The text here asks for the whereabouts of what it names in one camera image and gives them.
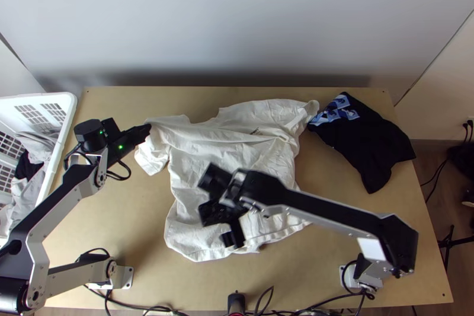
black cable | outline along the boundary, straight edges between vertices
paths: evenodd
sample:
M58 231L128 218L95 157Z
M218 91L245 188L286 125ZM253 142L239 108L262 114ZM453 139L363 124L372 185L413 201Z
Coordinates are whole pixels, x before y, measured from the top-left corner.
M73 155L80 147L81 147L81 144L78 143L76 145L76 147L72 148L72 150L69 153L66 154L66 156L64 157L64 160L63 160L64 170L68 170L68 168L69 168L69 157L71 157L71 155Z
M257 300L257 304L255 305L255 310L254 310L254 316L262 316L263 313L265 312L265 310L267 309L268 305L270 304L270 301L271 301L271 298L273 297L273 286L270 286L267 290L265 290L259 297L258 297L258 300ZM265 304L265 306L262 308L262 310L260 312L258 312L258 307L260 306L260 302L262 301L262 298L267 294L267 293L270 293L269 297L268 297L268 300L267 300L267 303Z
M469 142L470 142L472 139L472 130L474 129L474 123L472 122L472 120L467 120L467 124L470 127L470 136L469 136Z
M464 140L463 140L462 144L466 143L466 141L467 141L467 123L463 123L463 127L466 130L466 134L464 136Z
M89 289L86 285L83 285L83 287L85 287L87 290L89 290L90 292L96 294L97 296L99 296L102 299L105 299L105 297L106 297L106 295L103 295L103 294L101 294L101 293L99 293L95 290ZM152 307L145 307L145 306L139 306L139 305L125 304L124 302L121 302L121 301L114 300L114 299L110 298L110 295L107 298L107 302L110 302L112 304L115 304L115 305L118 305L118 306L121 306L121 307L133 309L133 310L173 312L174 314L176 314L178 316L188 316L187 314L185 314L182 311L177 311L177 310L174 310L172 308L169 308L169 307L166 307L166 306L161 306L161 305L156 305L156 306L152 306Z
M85 155L83 152L78 152L79 148L82 148L82 143L78 143L76 145L76 147L74 147L69 153L66 154L66 156L64 157L64 161L63 161L64 170L68 170L68 168L69 168L69 159L71 158L71 155L73 155L74 153L77 153L80 156L82 156L84 159L86 159L88 161L89 165L93 165L92 161L89 159L89 157L87 155Z
M436 180L434 181L433 188L431 189L430 193L428 194L428 197L426 198L425 203L427 203L427 202L430 200L431 195L433 195L434 190L436 190L436 185L438 184L438 180L439 180L439 178L440 178L440 175L441 175L441 170L440 170L440 172L438 173L438 176L436 177Z
M246 312L245 315L253 316L253 312ZM265 312L261 314L261 316L284 316L285 314L289 314L289 316L294 315L294 311L283 311L283 310L271 310L271 312Z
M298 310L296 311L294 314L295 315L300 315L306 311L313 311L313 309L317 308L317 307L320 307L322 305L325 305L331 301L336 301L336 300L339 300L339 299L344 299L344 298L350 298L350 297L353 297L353 296L357 296L357 295L362 295L362 292L360 294L353 294L353 293L350 293L350 294L343 294L343 295L338 295L338 296L335 296L333 298L330 298L330 299L327 299L327 300L324 300L324 301L321 301L321 302L318 302L317 304L314 304L314 305L311 305L310 307L307 307L303 310Z
M426 181L425 183L423 184L420 184L420 186L425 186L426 184L429 184L430 182L433 181L434 178L436 178L436 175L438 175L439 173L441 173L441 170L443 170L444 166L446 165L448 159L445 159L439 166L438 168L436 168L433 176L431 177L431 179L429 179L428 181Z
M123 161L117 161L117 163L119 163L122 167L124 167L127 172L129 173L128 176L126 177L123 177L121 175L118 175L117 173L111 171L111 170L107 170L107 176L109 178L112 178L112 179L115 179L115 180L118 180L118 181L124 181L124 180L127 180L128 178L130 178L132 176L132 170L129 168L129 166L127 164L125 164Z
M366 299L366 293L362 293L362 298L360 299L359 307L357 308L357 311L355 312L354 316L359 316L360 310L362 309L362 305L364 304L364 300Z
M342 282L342 286L344 287L344 289L348 292L348 293L351 293L353 295L358 295L359 293L358 292L353 292L351 289L349 289L349 287L347 286L347 284L345 283L345 273L347 271L347 269L353 265L353 264L356 264L357 263L357 260L351 260L349 263L347 263L343 270L342 270L342 273L341 273L341 282Z
M112 293L112 289L107 290L107 293L105 293L105 298L104 298L104 309L105 309L105 313L107 314L107 316L112 316L110 314L110 311L108 310L108 306L107 306L107 301L108 301L108 298L109 298L111 293Z
M82 254L76 259L76 261L79 261L79 259L81 259L82 256L84 256L84 255L86 255L86 254L89 254L89 253L91 253L91 252L95 252L95 251L102 251L102 252L104 252L104 254L107 256L107 258L110 257L110 253L109 253L105 248L98 247L98 248L93 248L93 249L91 249L91 250L88 250L88 251L82 253Z
M148 309L143 313L142 316L147 316L150 311L154 311L154 310L153 310L153 307L148 308Z

tripod leg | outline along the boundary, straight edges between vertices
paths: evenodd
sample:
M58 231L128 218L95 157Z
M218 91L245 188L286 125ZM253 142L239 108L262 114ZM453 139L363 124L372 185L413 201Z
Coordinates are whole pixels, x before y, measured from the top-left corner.
M451 227L449 229L448 236L446 236L446 238L443 240L443 242L446 243L446 253L444 253L444 269L445 269L445 271L448 271L449 251L452 248L451 240L453 238L453 232L454 232L454 225L451 225Z

wooden table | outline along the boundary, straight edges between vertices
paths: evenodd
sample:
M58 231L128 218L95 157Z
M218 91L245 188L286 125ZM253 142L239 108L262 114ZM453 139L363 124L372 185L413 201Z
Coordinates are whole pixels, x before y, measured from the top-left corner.
M219 107L270 98L316 99L322 108L344 90L384 118L397 121L388 92L375 88L104 87L84 90L73 125L114 117L120 129L128 129L148 117L177 114L201 122L214 117ZM296 180L302 190L373 212L394 212L419 232L415 273L386 279L376 299L364 306L452 302L412 162L396 164L387 185L369 195L359 173L316 134L306 131L300 143ZM65 152L75 144L71 130ZM114 291L114 298L142 305L168 303L184 310L223 310L227 295L236 289L248 295L253 308L258 295L271 285L275 286L273 309L304 308L344 293L338 266L357 256L357 242L314 225L265 246L260 254L193 263L170 250L163 239L165 217L174 201L168 171L150 177L136 164L133 154L124 161L133 171L131 179L107 181L45 240L52 266L71 263L91 248L105 247L119 262L135 267L131 290ZM54 186L61 176L57 174ZM359 300L345 298L328 306L354 308ZM49 299L46 305L103 308L104 303L84 288L76 288Z

white plastic basket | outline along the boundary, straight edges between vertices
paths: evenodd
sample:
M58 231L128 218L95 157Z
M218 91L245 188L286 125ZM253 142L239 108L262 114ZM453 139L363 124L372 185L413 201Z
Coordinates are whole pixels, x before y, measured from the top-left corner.
M24 148L14 139L17 132L59 132L46 176L36 201L48 195L68 138L77 98L69 92L18 95L0 98L0 203L11 202L10 181Z

